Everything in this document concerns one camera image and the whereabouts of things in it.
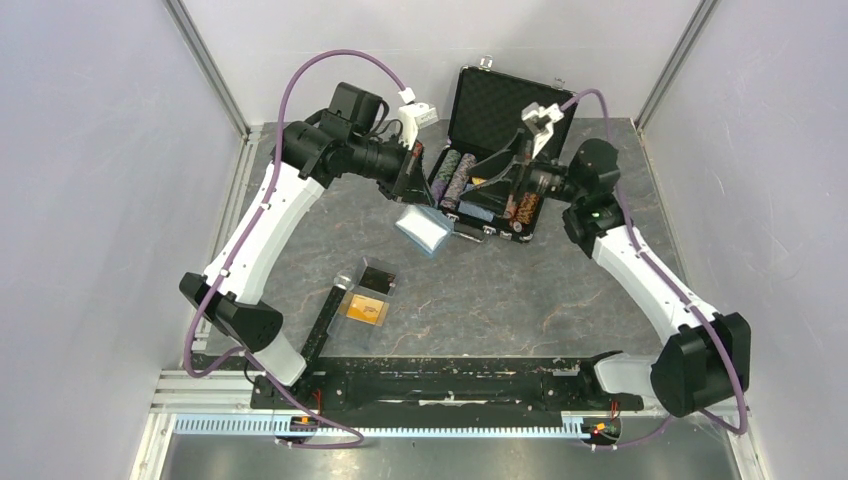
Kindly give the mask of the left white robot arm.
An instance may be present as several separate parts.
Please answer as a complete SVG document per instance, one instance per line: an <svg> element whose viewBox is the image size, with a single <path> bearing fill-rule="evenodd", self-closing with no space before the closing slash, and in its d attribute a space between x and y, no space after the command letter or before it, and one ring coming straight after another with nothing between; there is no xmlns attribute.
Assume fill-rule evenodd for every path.
<svg viewBox="0 0 848 480"><path fill-rule="evenodd" d="M294 230L332 182L352 174L376 183L387 199L427 204L419 132L438 119L434 106L400 93L398 132L376 129L385 101L349 83L337 85L328 107L284 126L260 190L222 251L200 273L188 272L179 289L198 314L230 337L277 380L290 407L314 394L308 362L282 332L283 315L262 302L270 272Z"/></svg>

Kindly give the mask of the dark card stack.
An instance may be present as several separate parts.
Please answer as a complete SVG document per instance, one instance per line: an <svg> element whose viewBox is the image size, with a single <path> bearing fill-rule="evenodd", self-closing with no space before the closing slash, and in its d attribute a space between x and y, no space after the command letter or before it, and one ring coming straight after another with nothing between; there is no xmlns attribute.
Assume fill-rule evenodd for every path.
<svg viewBox="0 0 848 480"><path fill-rule="evenodd" d="M377 294L392 296L397 286L398 271L393 266L366 265L358 286Z"/></svg>

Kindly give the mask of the blue card holder wallet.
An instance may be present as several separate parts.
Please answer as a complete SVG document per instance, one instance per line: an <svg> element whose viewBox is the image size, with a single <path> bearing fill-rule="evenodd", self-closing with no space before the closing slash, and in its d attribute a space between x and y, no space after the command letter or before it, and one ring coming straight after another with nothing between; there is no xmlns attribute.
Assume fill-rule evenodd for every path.
<svg viewBox="0 0 848 480"><path fill-rule="evenodd" d="M422 252L433 257L454 231L454 222L442 212L422 205L408 205L395 222Z"/></svg>

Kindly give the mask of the clear plastic card box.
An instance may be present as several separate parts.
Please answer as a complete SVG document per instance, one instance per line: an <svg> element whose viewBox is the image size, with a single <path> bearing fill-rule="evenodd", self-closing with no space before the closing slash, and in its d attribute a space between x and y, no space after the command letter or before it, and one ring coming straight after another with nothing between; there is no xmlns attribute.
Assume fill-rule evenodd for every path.
<svg viewBox="0 0 848 480"><path fill-rule="evenodd" d="M388 316L399 280L397 265L368 256L339 271L334 286L342 289L342 300L329 336L369 349Z"/></svg>

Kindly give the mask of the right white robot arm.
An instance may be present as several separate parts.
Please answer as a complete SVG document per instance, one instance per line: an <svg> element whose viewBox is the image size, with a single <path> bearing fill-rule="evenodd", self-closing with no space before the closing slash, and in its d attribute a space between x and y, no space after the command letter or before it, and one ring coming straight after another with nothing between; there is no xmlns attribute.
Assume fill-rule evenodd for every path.
<svg viewBox="0 0 848 480"><path fill-rule="evenodd" d="M501 150L468 170L461 199L509 220L534 195L567 203L568 238L628 293L651 322L663 348L656 357L615 353L594 361L577 382L580 400L602 408L617 394L654 398L672 416L704 413L733 399L746 411L751 327L739 313L722 314L699 298L649 247L618 198L618 151L590 138L568 164L519 130Z"/></svg>

